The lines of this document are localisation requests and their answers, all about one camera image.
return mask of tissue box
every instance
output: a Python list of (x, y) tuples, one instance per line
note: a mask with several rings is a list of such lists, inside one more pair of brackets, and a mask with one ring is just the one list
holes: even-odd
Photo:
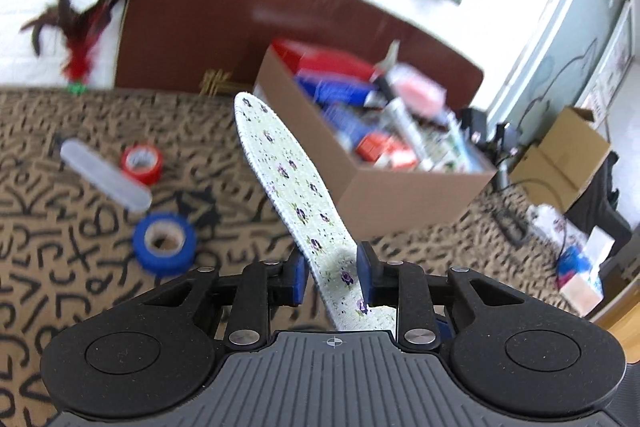
[(613, 247), (614, 239), (595, 227), (583, 250), (567, 248), (558, 259), (558, 287), (580, 317), (591, 312), (602, 299), (602, 282), (598, 276)]

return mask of brown feather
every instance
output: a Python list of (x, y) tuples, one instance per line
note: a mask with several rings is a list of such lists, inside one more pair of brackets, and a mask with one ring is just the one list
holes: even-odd
[(42, 22), (38, 22), (33, 25), (33, 32), (31, 32), (31, 45), (33, 46), (33, 52), (36, 57), (40, 56), (40, 32), (44, 28)]
[(55, 6), (48, 7), (44, 13), (38, 15), (35, 19), (31, 19), (25, 22), (21, 27), (20, 31), (25, 31), (28, 28), (31, 28), (33, 25), (42, 22), (43, 24), (49, 26), (57, 26), (58, 25), (58, 9)]
[(76, 36), (76, 17), (78, 13), (72, 8), (71, 0), (58, 0), (58, 27), (70, 38)]
[[(89, 31), (89, 24), (93, 22), (97, 23), (95, 29), (101, 28), (100, 31), (107, 27), (107, 24), (111, 21), (111, 8), (116, 5), (119, 0), (97, 0), (95, 4), (89, 6), (82, 13), (78, 14), (76, 19), (76, 26), (79, 31), (82, 33), (86, 33)], [(92, 21), (94, 15), (97, 11), (104, 10), (102, 16), (98, 21)]]

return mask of wooden floor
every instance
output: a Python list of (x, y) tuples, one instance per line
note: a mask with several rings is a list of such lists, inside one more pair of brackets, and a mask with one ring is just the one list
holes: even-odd
[(622, 344), (628, 363), (640, 360), (640, 282), (625, 292), (596, 324)]

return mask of leopard print carpet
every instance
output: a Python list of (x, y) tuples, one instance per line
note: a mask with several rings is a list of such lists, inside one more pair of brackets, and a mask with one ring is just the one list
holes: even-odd
[[(131, 246), (141, 216), (130, 215), (60, 161), (77, 137), (117, 164), (134, 142), (164, 156), (152, 211), (178, 212), (198, 234), (196, 264), (222, 275), (291, 247), (244, 161), (232, 99), (151, 92), (8, 90), (0, 93), (0, 426), (41, 426), (54, 408), (39, 374), (42, 350), (63, 328), (164, 282), (144, 272)], [(568, 309), (555, 286), (554, 248), (533, 239), (516, 250), (488, 214), (483, 195), (458, 223), (373, 238), (379, 256), (432, 273), (470, 266)], [(506, 200), (524, 213), (514, 190)], [(330, 327), (318, 291), (279, 309), (272, 328)]]

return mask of cardboard box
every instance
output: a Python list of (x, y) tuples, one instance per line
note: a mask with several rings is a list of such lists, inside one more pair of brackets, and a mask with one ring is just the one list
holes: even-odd
[(256, 87), (315, 163), (354, 239), (452, 223), (495, 174), (475, 149), (485, 171), (402, 172), (367, 165), (335, 140), (319, 108), (298, 88), (271, 48), (264, 56)]
[(511, 182), (537, 179), (551, 185), (552, 192), (537, 183), (523, 183), (533, 204), (550, 204), (566, 212), (587, 189), (593, 175), (607, 158), (610, 144), (591, 128), (590, 110), (565, 107), (539, 146), (531, 146), (511, 173)]

